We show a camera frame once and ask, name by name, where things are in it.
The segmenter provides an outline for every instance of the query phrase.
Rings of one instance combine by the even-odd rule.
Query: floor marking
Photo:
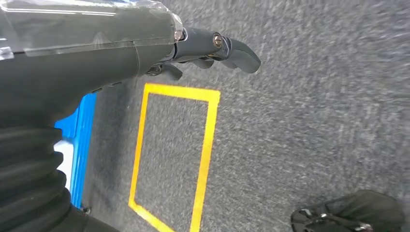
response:
[[[165,223],[160,221],[158,218],[156,218],[154,215],[152,215],[150,212],[148,212],[146,209],[135,202],[135,191],[137,188],[138,168],[140,164],[142,141],[144,136],[146,108],[148,104],[148,96],[150,93],[208,102],[204,143],[202,145],[201,162],[199,164],[198,180],[196,183],[195,200],[193,204],[192,219],[190,225],[190,232],[199,232],[201,227],[202,209],[204,207],[209,163],[211,161],[212,144],[214,141],[220,92],[211,89],[168,86],[151,83],[145,84],[144,87],[128,206],[149,224],[151,224],[154,228],[156,228],[159,232],[174,232],[174,230],[168,227]]]

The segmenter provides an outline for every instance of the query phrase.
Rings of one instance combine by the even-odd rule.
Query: robotic arm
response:
[[[148,0],[0,0],[0,231],[116,232],[70,205],[57,120],[103,86],[179,79],[173,63],[254,73],[260,60],[217,32],[184,28]]]

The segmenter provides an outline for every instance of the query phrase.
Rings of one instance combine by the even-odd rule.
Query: yellow rectangle marking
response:
[[[148,105],[148,96],[150,93],[208,102],[204,143],[202,145],[201,162],[199,164],[198,180],[196,184],[195,200],[193,204],[192,219],[190,225],[190,232],[199,232],[201,227],[202,209],[204,207],[206,181],[208,179],[209,164],[211,162],[212,144],[214,141],[220,92],[211,89],[168,86],[151,83],[145,84],[144,87],[128,206],[158,231],[174,232],[165,223],[160,221],[158,218],[156,218],[154,215],[152,215],[150,212],[148,212],[146,209],[135,202],[135,191],[137,188],[138,168],[144,136],[146,108]]]

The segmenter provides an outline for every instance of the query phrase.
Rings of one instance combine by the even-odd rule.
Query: blue object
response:
[[[55,124],[56,128],[62,129],[63,139],[74,146],[70,193],[72,204],[78,208],[81,207],[86,177],[95,100],[96,94],[87,94],[72,115]]]

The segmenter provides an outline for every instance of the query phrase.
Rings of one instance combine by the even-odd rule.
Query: gray carpet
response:
[[[146,81],[221,91],[202,232],[290,232],[293,210],[358,189],[410,202],[410,1],[163,2],[186,26],[244,41],[263,64],[252,75],[179,65],[178,82],[101,91],[83,199],[95,217],[156,231],[128,207]],[[135,198],[187,232],[207,105],[149,99]]]

